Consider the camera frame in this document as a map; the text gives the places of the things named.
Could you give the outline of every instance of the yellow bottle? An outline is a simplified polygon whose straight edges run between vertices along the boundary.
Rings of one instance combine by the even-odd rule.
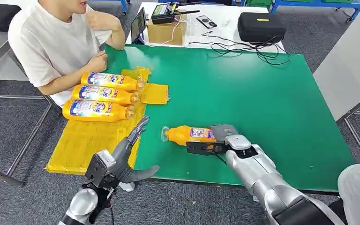
[[[186,125],[176,128],[163,127],[161,138],[163,142],[169,140],[183,146],[186,146],[189,141],[216,142],[216,139],[210,129],[189,127]]]
[[[140,76],[138,80],[130,76],[104,74],[104,73],[84,73],[81,78],[81,84],[91,84],[104,86],[109,88],[118,88],[126,91],[139,90],[142,91],[145,87],[145,81]]]
[[[63,107],[63,115],[69,120],[116,122],[130,119],[133,114],[133,106],[123,107],[111,102],[71,99]]]
[[[121,89],[81,84],[74,87],[71,98],[114,102],[119,105],[129,105],[140,100],[138,92],[129,93]]]

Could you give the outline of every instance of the robotic arm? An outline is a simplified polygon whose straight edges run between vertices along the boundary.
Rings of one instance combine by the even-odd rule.
[[[226,146],[227,164],[249,193],[257,197],[271,225],[344,225],[323,202],[290,186],[264,151],[239,135],[233,126],[210,128],[217,141]]]
[[[119,182],[130,183],[155,175],[159,170],[157,165],[137,171],[128,164],[131,149],[149,120],[149,117],[144,117],[129,136],[119,142],[112,155],[107,150],[93,155],[85,174],[89,182],[75,194],[59,225],[94,224],[101,211],[111,206],[111,198]]]
[[[101,211],[109,208],[119,182],[130,183],[155,175],[159,167],[135,171],[128,165],[131,149],[149,117],[144,117],[111,155],[95,153],[86,171],[89,182],[82,185],[59,225],[94,224]],[[274,162],[257,145],[239,135],[231,125],[210,127],[216,143],[187,142],[194,154],[224,153],[227,164],[238,175],[249,193],[256,196],[271,225],[344,225],[324,203],[290,186],[276,170]]]

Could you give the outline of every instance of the green table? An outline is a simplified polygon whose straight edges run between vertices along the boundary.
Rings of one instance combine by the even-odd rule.
[[[150,83],[167,84],[167,105],[148,105],[135,169],[159,165],[155,178],[241,185],[215,156],[187,153],[161,141],[161,128],[233,124],[262,147],[297,189],[337,192],[337,179],[355,163],[302,55],[272,67],[255,53],[218,57],[210,49],[127,45],[106,48],[108,73],[153,68]],[[287,55],[280,54],[279,61]]]

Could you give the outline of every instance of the yellow plastic bag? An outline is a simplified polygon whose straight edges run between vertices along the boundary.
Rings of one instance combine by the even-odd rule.
[[[121,75],[148,80],[151,72],[142,67],[135,70],[124,69]],[[130,120],[118,122],[68,121],[61,138],[54,149],[46,170],[50,173],[84,175],[94,153],[107,149],[110,153],[122,138],[143,118],[146,104],[166,104],[168,101],[167,85],[148,83],[141,96],[141,103],[135,104],[135,115]],[[129,165],[136,161],[140,139],[136,142],[129,157]]]

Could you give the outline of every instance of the gray carpet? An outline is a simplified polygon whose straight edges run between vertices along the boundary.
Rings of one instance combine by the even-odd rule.
[[[132,0],[122,15],[119,2],[93,2],[96,10],[117,15],[129,33],[140,6]],[[288,32],[284,46],[302,53],[315,71],[329,49],[347,29],[347,18],[332,8],[280,7]],[[37,94],[27,82],[0,81],[0,94]],[[6,171],[46,107],[43,100],[0,99],[0,169]],[[360,116],[352,117],[360,134]],[[84,181],[82,176],[51,174],[44,167],[65,127],[66,120],[51,110],[17,168],[14,177],[27,181],[24,188],[0,182],[0,225],[57,224],[72,196]],[[351,152],[360,162],[360,149],[344,124],[339,126]],[[333,196],[315,195],[325,203]],[[265,218],[259,204],[243,189],[169,182],[141,181],[132,193],[118,191],[114,204],[115,224],[143,225],[255,225]],[[105,210],[97,224],[110,224]]]

